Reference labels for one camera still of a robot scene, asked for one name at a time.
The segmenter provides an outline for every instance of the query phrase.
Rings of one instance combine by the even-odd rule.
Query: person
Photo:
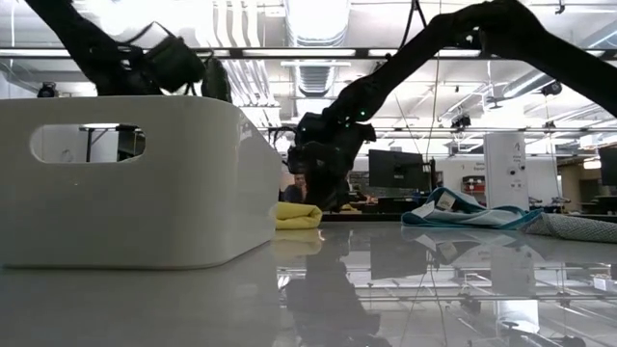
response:
[[[293,175],[294,184],[290,184],[282,193],[282,199],[287,202],[303,203],[307,197],[307,182],[303,174]]]

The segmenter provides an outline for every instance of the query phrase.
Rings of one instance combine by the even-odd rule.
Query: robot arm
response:
[[[210,93],[204,96],[230,101],[225,93],[228,86],[225,86],[227,75],[223,68],[214,59],[208,59],[206,64],[214,71],[206,71],[204,63],[182,38],[170,32],[145,52],[131,41],[110,38],[76,11],[72,0],[26,0],[26,3],[58,36],[73,61],[96,85],[98,95],[157,95],[162,94],[161,89],[172,93],[219,71],[214,74],[221,78],[223,85],[204,84],[201,89]]]
[[[525,61],[617,117],[614,92],[605,87],[617,78],[617,69],[547,32],[517,0],[470,5],[434,17],[378,70],[342,90],[321,115],[301,119],[287,162],[292,173],[306,176],[306,203],[336,209],[347,202],[340,182],[362,143],[375,141],[374,129],[358,121],[370,120],[396,86],[448,46]]]

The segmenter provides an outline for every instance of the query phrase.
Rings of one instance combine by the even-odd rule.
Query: gray cloth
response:
[[[617,243],[617,224],[560,214],[542,213],[519,230],[573,241]]]

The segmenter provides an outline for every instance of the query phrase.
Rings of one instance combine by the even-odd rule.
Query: glossy table surface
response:
[[[611,264],[617,245],[324,223],[207,270],[3,270],[0,346],[617,346]]]

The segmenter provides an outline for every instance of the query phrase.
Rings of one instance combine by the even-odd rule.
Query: blue towel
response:
[[[526,212],[516,206],[487,209],[472,196],[438,188],[431,193],[424,205],[404,213],[401,222],[409,227],[484,227],[514,230],[538,217],[541,211]]]

